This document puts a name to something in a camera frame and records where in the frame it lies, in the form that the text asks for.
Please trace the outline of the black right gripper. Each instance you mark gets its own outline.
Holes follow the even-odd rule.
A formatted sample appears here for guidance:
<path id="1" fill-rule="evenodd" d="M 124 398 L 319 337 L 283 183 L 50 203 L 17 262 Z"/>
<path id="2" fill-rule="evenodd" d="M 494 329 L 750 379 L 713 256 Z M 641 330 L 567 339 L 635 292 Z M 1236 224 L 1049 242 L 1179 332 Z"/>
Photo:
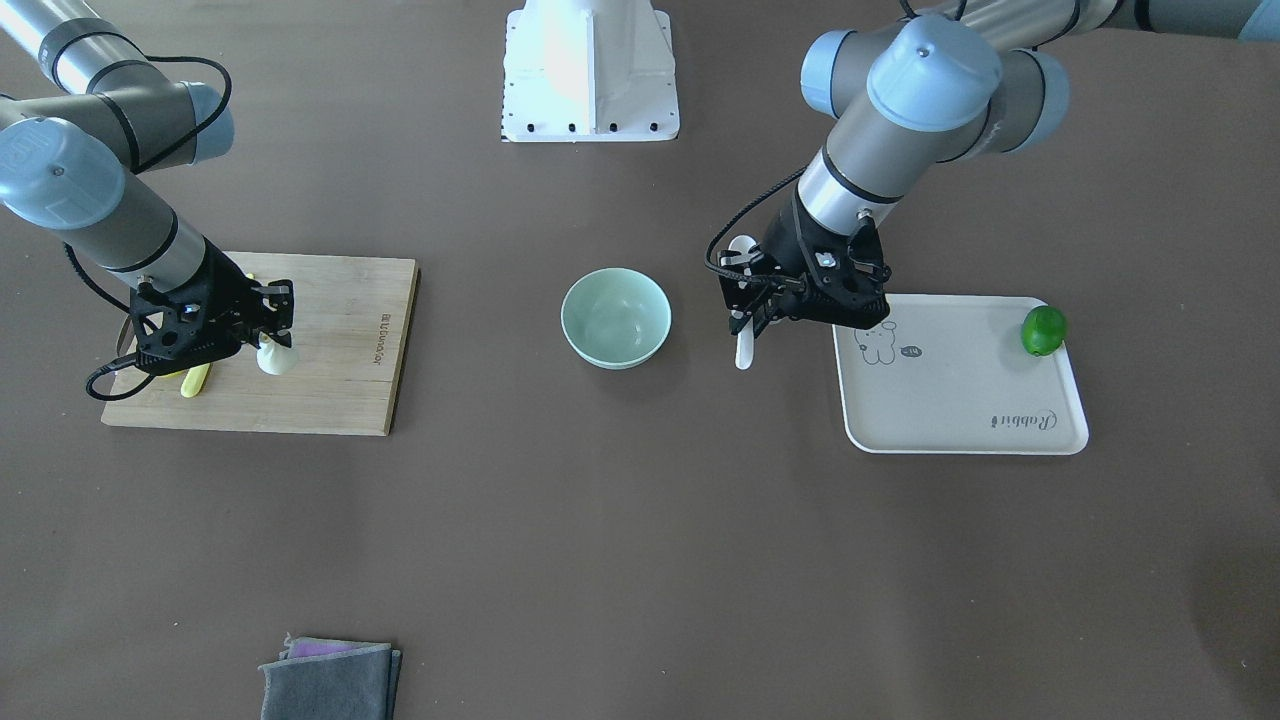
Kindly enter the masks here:
<path id="1" fill-rule="evenodd" d="M 160 291 L 142 282 L 131 292 L 133 359 L 141 372 L 184 372 L 232 357 L 244 345 L 293 348 L 293 282 L 250 279 L 220 249 L 205 245 L 205 259 L 184 284 Z"/>

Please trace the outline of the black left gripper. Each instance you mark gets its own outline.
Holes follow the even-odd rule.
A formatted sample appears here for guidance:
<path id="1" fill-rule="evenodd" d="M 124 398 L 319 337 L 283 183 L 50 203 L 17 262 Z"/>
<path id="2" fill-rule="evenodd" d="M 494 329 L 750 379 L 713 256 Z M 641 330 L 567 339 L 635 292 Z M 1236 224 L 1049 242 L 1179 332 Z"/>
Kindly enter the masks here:
<path id="1" fill-rule="evenodd" d="M 890 314 L 883 284 L 891 275 L 874 217 L 859 211 L 847 233 L 826 229 L 792 195 L 756 250 L 716 255 L 731 323 L 749 323 L 758 338 L 772 322 L 819 322 L 868 331 Z"/>

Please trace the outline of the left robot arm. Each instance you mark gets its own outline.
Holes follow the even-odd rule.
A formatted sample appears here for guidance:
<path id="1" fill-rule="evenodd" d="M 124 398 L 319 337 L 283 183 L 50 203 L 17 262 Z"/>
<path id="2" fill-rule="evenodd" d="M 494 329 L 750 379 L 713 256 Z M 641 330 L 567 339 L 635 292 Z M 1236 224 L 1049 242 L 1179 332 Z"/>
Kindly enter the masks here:
<path id="1" fill-rule="evenodd" d="M 890 314 L 879 224 L 937 164 L 1016 152 L 1051 135 L 1070 100 L 1046 44 L 1094 29 L 1277 40 L 1275 1 L 902 3 L 867 33 L 831 31 L 801 68 L 806 104 L 835 119 L 764 236 L 719 250 L 718 281 L 740 342 L 810 320 L 867 331 Z"/>

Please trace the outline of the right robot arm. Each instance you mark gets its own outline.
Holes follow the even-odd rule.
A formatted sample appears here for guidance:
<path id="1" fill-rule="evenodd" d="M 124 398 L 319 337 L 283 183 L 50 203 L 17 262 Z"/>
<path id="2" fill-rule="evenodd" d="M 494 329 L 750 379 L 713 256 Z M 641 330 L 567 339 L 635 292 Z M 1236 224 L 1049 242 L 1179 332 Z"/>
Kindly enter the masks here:
<path id="1" fill-rule="evenodd" d="M 141 179 L 229 151 L 232 86 L 168 78 L 83 1 L 5 1 L 3 29 L 60 90 L 3 100 L 3 205 L 128 287 L 134 346 L 113 366 L 169 375 L 250 345 L 262 372 L 291 370 L 291 281 L 248 278 Z"/>

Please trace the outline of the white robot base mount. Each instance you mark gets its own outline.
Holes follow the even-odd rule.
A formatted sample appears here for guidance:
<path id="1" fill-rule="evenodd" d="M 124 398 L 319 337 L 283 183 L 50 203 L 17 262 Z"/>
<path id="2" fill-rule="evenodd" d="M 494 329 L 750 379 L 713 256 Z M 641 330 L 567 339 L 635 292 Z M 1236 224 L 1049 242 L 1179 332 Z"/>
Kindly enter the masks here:
<path id="1" fill-rule="evenodd" d="M 503 69 L 504 142 L 678 137 L 671 18 L 649 1 L 527 1 L 506 18 Z"/>

